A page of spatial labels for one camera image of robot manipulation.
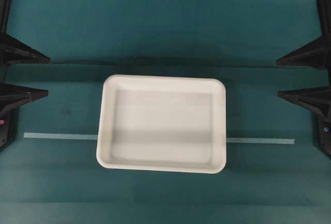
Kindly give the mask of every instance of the teal surface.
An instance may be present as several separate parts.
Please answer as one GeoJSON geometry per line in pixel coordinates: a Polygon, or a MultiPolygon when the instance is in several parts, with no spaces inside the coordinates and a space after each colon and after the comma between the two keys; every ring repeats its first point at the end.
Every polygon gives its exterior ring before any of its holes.
{"type": "Polygon", "coordinates": [[[12,0],[8,34],[55,63],[274,66],[321,35],[315,0],[12,0]]]}
{"type": "Polygon", "coordinates": [[[52,65],[8,68],[6,82],[50,91],[14,112],[0,151],[0,223],[318,223],[331,219],[330,158],[314,116],[276,96],[323,86],[325,71],[274,60],[320,36],[315,0],[13,0],[8,34],[52,65]],[[228,144],[218,174],[108,170],[91,140],[24,132],[98,131],[112,74],[216,78],[228,144]]]}

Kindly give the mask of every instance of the black bracket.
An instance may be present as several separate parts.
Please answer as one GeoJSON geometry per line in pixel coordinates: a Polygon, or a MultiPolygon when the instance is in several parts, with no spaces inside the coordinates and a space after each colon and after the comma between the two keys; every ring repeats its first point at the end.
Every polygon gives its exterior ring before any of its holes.
{"type": "Polygon", "coordinates": [[[310,66],[328,71],[328,86],[280,91],[278,96],[318,118],[319,146],[331,155],[331,0],[317,0],[322,36],[278,59],[279,66],[310,66]]]}
{"type": "MultiPolygon", "coordinates": [[[[10,0],[0,0],[0,66],[49,64],[51,59],[6,34],[10,0]]],[[[8,140],[11,110],[48,96],[43,89],[0,83],[0,147],[8,140]]]]}

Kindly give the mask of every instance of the white plastic tray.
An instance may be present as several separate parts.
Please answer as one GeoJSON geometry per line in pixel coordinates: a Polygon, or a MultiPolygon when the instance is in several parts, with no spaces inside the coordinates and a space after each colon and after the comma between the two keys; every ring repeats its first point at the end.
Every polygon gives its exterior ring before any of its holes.
{"type": "Polygon", "coordinates": [[[115,169],[221,171],[225,87],[215,79],[109,77],[103,85],[97,160],[115,169]]]}

